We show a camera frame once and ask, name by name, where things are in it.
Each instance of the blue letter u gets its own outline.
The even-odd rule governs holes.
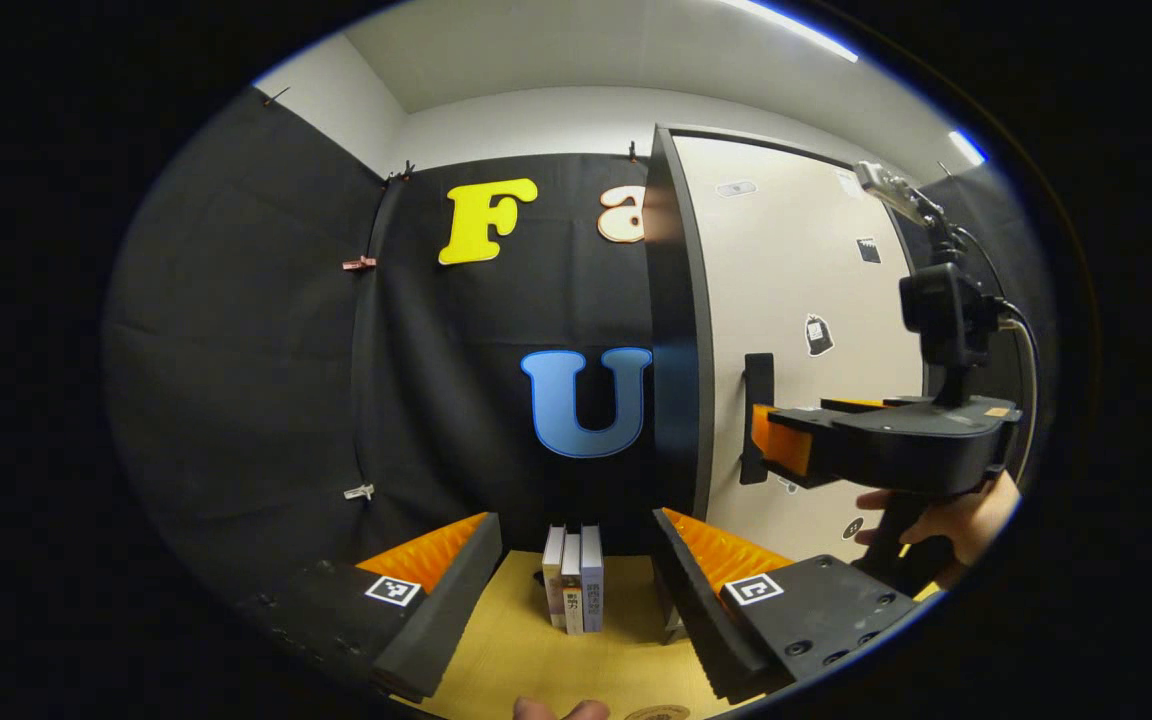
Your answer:
[[[531,416],[541,445],[567,457],[605,457],[634,445],[643,432],[643,370],[652,354],[617,347],[602,355],[616,382],[616,419],[611,427],[585,430],[576,420],[576,373],[585,356],[570,350],[532,353],[522,359],[531,378]]]

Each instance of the black curtain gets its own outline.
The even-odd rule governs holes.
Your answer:
[[[1025,419],[1018,427],[1020,437],[1011,444],[1007,465],[1013,473],[1018,470],[1029,423],[1037,423],[1034,445],[1025,470],[1026,475],[1037,473],[1038,457],[1043,454],[1047,432],[1056,415],[1055,402],[1051,399],[1056,396],[1060,372],[1055,281],[1048,272],[1052,260],[1026,219],[1023,204],[1016,199],[1006,179],[987,164],[977,165],[956,176],[939,179],[919,190],[945,209],[950,222],[963,225],[979,241],[979,245],[968,241],[967,255],[961,263],[963,268],[980,281],[984,291],[1014,302],[1032,324],[1039,356],[1037,416],[1028,412],[1028,359],[1024,359],[1024,347],[1015,333],[1000,332],[991,339],[990,364],[968,374],[967,388],[972,395],[1016,401],[1026,410]],[[903,217],[897,215],[897,219],[916,268],[931,264],[927,233]],[[929,391],[937,393],[943,381],[943,371],[932,367]]]
[[[227,600],[361,559],[353,325],[381,181],[248,88],[143,202],[111,279],[108,411],[166,541]]]
[[[531,179],[517,227],[493,229],[493,260],[440,265],[452,188]],[[532,427],[531,353],[585,356],[577,419],[614,419],[614,347],[652,347],[643,242],[604,240],[599,196],[645,183],[624,156],[525,156],[415,172],[385,197],[362,278],[355,367],[362,468],[376,484],[367,520],[385,537],[416,535],[475,511],[499,511],[507,548],[539,551],[548,523],[599,523],[608,553],[644,552],[650,509],[690,497],[653,473],[652,367],[645,423],[617,454],[573,458]]]

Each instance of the white book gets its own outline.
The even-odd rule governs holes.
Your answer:
[[[598,525],[579,530],[579,591],[585,632],[602,630],[602,538]]]
[[[567,539],[563,540],[561,577],[567,634],[581,635],[585,631],[585,619],[581,614],[579,602],[579,535],[567,533]]]
[[[550,622],[556,628],[567,627],[567,614],[563,612],[563,585],[559,571],[563,561],[563,541],[567,530],[551,526],[550,537],[545,539],[545,552],[540,555],[540,575],[545,579],[545,600],[550,604]]]

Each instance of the wooden table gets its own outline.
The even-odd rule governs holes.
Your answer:
[[[584,635],[550,624],[544,589],[532,578],[539,569],[540,553],[509,552],[438,694],[414,707],[454,720],[502,720],[518,696],[548,703],[558,717],[586,698],[605,702],[612,720],[658,705],[684,706],[692,719],[736,707],[714,697],[689,638],[662,644],[649,556],[604,559],[602,632]]]

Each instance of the ceiling light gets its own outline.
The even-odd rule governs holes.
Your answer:
[[[849,63],[855,63],[856,54],[850,50],[847,50],[842,45],[838,45],[836,41],[829,40],[828,37],[820,35],[812,28],[805,26],[805,24],[797,22],[797,20],[787,18],[785,15],[776,13],[768,8],[764,8],[761,5],[750,3],[749,0],[718,0],[719,3],[730,5],[732,8],[740,8],[758,17],[767,20],[768,22],[776,23],[779,26],[787,29],[787,31],[797,35],[798,37],[806,38],[806,40],[813,41],[814,44],[824,47],[831,53],[843,58],[849,61]]]
[[[984,156],[980,154],[980,151],[977,150],[975,145],[972,145],[971,141],[963,136],[963,132],[950,132],[950,142],[958,149],[958,152],[963,152],[963,157],[972,165],[984,162]]]

